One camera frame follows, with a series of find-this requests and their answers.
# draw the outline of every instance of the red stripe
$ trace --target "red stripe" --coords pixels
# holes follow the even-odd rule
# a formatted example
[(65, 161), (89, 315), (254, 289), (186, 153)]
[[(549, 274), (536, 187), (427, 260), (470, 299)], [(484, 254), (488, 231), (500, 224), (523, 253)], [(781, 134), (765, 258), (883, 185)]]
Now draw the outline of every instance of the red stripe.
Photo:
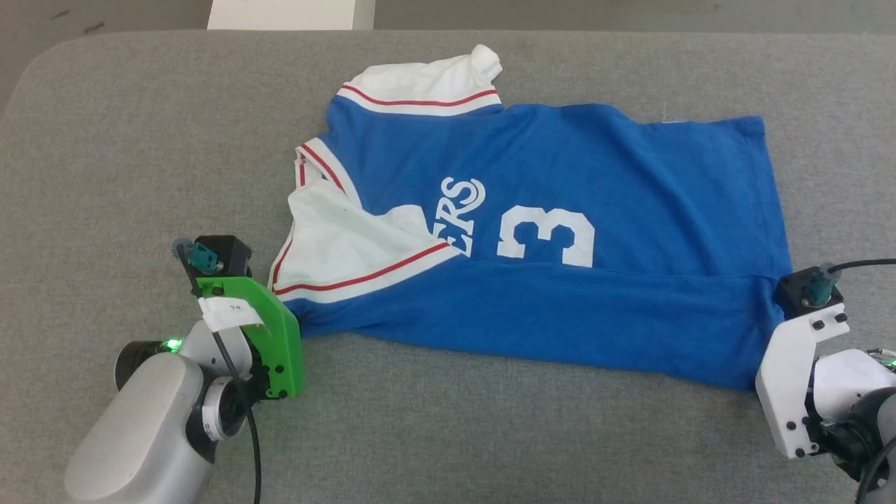
[(292, 247), (292, 239), (292, 237), (289, 237), (289, 244), (286, 246), (286, 249), (283, 250), (283, 255), (280, 256), (280, 260), (277, 261), (277, 265), (274, 266), (274, 278), (271, 281), (271, 286), (273, 286), (274, 283), (277, 283), (277, 276), (280, 275), (280, 266), (283, 265), (283, 259), (286, 259), (286, 254), (289, 253), (289, 248)]
[(311, 154), (311, 157), (313, 157), (315, 160), (317, 160), (317, 162), (319, 162), (321, 164), (321, 166), (323, 166), (323, 169), (327, 170), (327, 173), (330, 174), (330, 179), (333, 181), (333, 183), (336, 184), (336, 187), (338, 187), (340, 189), (340, 191), (342, 191), (344, 193), (345, 188), (342, 187), (342, 184), (339, 182), (339, 178), (336, 177), (335, 173), (333, 173), (333, 170), (330, 168), (330, 165), (325, 163), (321, 159), (321, 157), (317, 155), (317, 152), (312, 151), (311, 147), (308, 147), (307, 144), (302, 145), (302, 148), (305, 149), (306, 151), (308, 151), (308, 153)]
[[(351, 280), (346, 280), (344, 282), (332, 283), (330, 285), (308, 285), (306, 283), (299, 283), (296, 285), (291, 285), (284, 289), (275, 289), (274, 294), (277, 294), (279, 296), (281, 294), (286, 294), (287, 292), (295, 291), (296, 289), (307, 289), (309, 291), (332, 291), (333, 289), (339, 289), (340, 287), (348, 287), (349, 285), (366, 282), (368, 280), (373, 280), (374, 278), (376, 278), (378, 276), (383, 276), (384, 274), (387, 274), (391, 271), (395, 271), (402, 266), (409, 265), (410, 263), (413, 263), (414, 261), (416, 261), (422, 257), (426, 257), (426, 256), (432, 254), (433, 252), (436, 252), (437, 250), (441, 250), (445, 247), (450, 247), (450, 245), (448, 245), (448, 243), (443, 241), (442, 243), (440, 243), (438, 245), (434, 245), (430, 248), (427, 248), (423, 252), (420, 252), (414, 256), (408, 257), (407, 259), (404, 259), (403, 261), (399, 261), (398, 263), (395, 263), (394, 265), (385, 267), (378, 272), (371, 273), (371, 274), (365, 275), (365, 276), (360, 276), (358, 278), (353, 278)], [(277, 280), (276, 280), (277, 272), (279, 270), (280, 270), (280, 265), (277, 264), (277, 268), (274, 270), (274, 281), (275, 282), (277, 282)]]
[(473, 96), (469, 96), (467, 98), (464, 98), (463, 100), (457, 100), (457, 101), (431, 101), (431, 100), (383, 101), (383, 100), (377, 100), (375, 98), (370, 98), (369, 96), (364, 94), (358, 88), (354, 88), (352, 86), (349, 86), (348, 84), (343, 85), (342, 89), (353, 91), (361, 98), (363, 98), (371, 103), (375, 103), (377, 105), (434, 105), (436, 107), (454, 107), (455, 105), (463, 105), (464, 103), (467, 103), (468, 101), (473, 101), (476, 98), (482, 98), (483, 96), (487, 96), (489, 94), (497, 94), (498, 93), (498, 91), (496, 91), (496, 90), (481, 91), (481, 92), (474, 94)]

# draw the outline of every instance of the green light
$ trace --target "green light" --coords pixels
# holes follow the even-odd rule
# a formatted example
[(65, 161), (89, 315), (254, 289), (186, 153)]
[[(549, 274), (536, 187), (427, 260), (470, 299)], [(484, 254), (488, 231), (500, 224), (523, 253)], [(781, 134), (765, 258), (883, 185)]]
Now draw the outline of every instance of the green light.
[(164, 342), (162, 345), (167, 347), (173, 353), (177, 353), (177, 351), (180, 350), (180, 345), (183, 343), (184, 343), (183, 341), (178, 340), (178, 339), (170, 339), (170, 340)]

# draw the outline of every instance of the blue jersey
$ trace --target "blue jersey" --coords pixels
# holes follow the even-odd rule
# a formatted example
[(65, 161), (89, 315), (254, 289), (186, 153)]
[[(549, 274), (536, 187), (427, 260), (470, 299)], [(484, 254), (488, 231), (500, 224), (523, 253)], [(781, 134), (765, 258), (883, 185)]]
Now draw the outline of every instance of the blue jersey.
[(340, 89), (271, 278), (304, 334), (750, 387), (790, 271), (762, 120), (505, 109), (499, 71), (478, 46)]

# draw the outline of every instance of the blue fabric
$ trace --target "blue fabric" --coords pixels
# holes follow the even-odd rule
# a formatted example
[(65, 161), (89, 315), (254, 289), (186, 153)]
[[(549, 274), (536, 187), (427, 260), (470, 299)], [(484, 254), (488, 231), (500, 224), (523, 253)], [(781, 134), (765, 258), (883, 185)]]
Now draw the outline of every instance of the blue fabric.
[[(327, 118), (320, 138), (365, 210), (418, 205), (428, 230), (469, 257), (354, 299), (288, 301), (303, 335), (353, 331), (753, 387), (782, 320), (772, 292), (791, 271), (759, 117), (637, 124), (597, 104), (429, 117), (336, 97)], [(474, 180), (481, 189), (458, 190)], [(457, 215), (466, 230), (437, 218), (445, 198), (456, 208), (481, 199)], [(539, 237), (520, 222), (512, 240), (524, 253), (500, 253), (515, 206), (584, 216), (588, 267), (563, 264), (567, 248), (588, 249), (573, 245), (581, 228), (562, 223)]]

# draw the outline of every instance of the number 3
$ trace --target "number 3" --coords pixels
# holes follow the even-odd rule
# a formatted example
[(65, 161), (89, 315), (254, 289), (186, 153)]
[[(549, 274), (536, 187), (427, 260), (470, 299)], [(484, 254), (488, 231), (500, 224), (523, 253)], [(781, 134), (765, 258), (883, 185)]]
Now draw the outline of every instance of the number 3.
[(569, 228), (573, 232), (573, 244), (563, 250), (563, 264), (591, 267), (594, 257), (594, 226), (582, 213), (568, 212), (555, 208), (545, 212), (543, 208), (514, 206), (501, 216), (501, 234), (498, 241), (499, 256), (522, 258), (526, 246), (513, 237), (516, 227), (524, 222), (532, 222), (538, 228), (538, 239), (551, 239), (557, 226)]

